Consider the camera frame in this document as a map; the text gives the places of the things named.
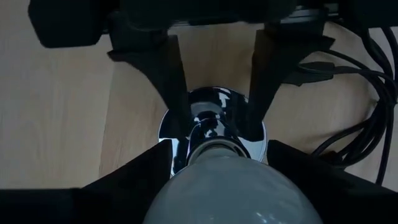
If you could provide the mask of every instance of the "wooden table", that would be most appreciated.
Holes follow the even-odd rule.
[[[43,48],[27,18],[28,3],[0,2],[0,188],[81,187],[156,144],[166,107],[143,74],[107,58],[108,36],[94,47]],[[224,86],[247,95],[254,35],[260,28],[243,23],[173,28],[188,89]],[[391,58],[381,31],[371,33]],[[336,38],[333,49],[380,70],[349,31],[327,24],[325,35]],[[323,54],[306,60],[344,64]],[[312,152],[332,134],[365,119],[376,99],[359,75],[283,85],[264,118],[268,137]],[[394,190],[397,127],[384,181]],[[353,138],[331,149],[341,149]],[[347,171],[374,182],[380,156],[378,146]]]

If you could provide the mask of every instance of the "black cable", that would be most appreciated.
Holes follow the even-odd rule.
[[[385,133],[386,136],[383,145],[382,159],[376,179],[376,183],[381,185],[387,168],[392,139],[392,130],[394,126],[394,106],[398,96],[398,43],[390,28],[382,29],[392,50],[392,55],[394,58],[394,74],[387,56],[382,51],[380,46],[370,37],[368,30],[359,30],[357,28],[350,27],[347,24],[344,24],[342,21],[336,21],[336,23],[360,36],[366,51],[382,68],[384,73],[370,70],[363,63],[347,55],[335,52],[334,50],[326,50],[324,53],[339,57],[347,62],[352,63],[358,68],[342,66],[335,67],[333,70],[314,70],[299,65],[298,69],[301,70],[301,72],[329,75],[358,73],[374,87],[379,95],[379,101],[372,112],[372,115],[368,119],[353,127],[340,131],[336,135],[327,139],[314,150],[312,155],[320,156],[321,153],[323,153],[327,147],[334,142],[360,131],[360,133],[351,143],[344,147],[340,152],[336,153],[336,159],[331,162],[331,164],[337,168],[346,168],[370,155],[370,153],[372,153],[376,146],[380,143]]]

